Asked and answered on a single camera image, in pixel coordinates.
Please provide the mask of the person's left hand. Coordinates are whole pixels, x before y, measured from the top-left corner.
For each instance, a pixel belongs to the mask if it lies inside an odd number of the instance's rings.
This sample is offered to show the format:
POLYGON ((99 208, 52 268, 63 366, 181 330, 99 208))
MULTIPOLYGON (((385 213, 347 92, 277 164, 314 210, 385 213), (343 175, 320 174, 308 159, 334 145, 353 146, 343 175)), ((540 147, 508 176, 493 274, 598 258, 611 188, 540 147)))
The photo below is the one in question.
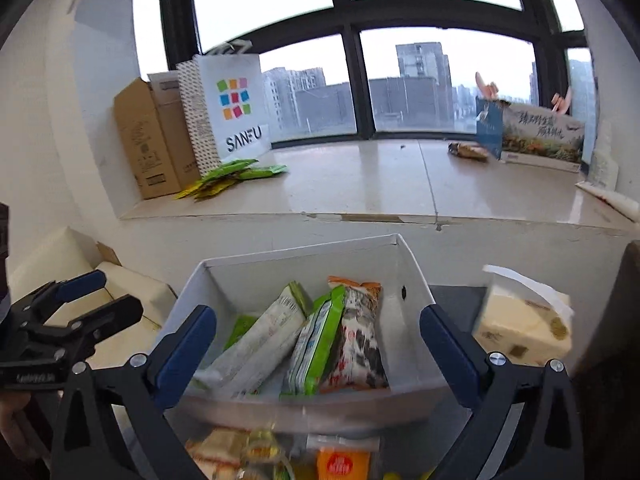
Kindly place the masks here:
POLYGON ((30 394, 27 392, 2 391, 1 435, 18 460, 47 460, 50 456, 49 451, 23 415, 29 401, 30 394))

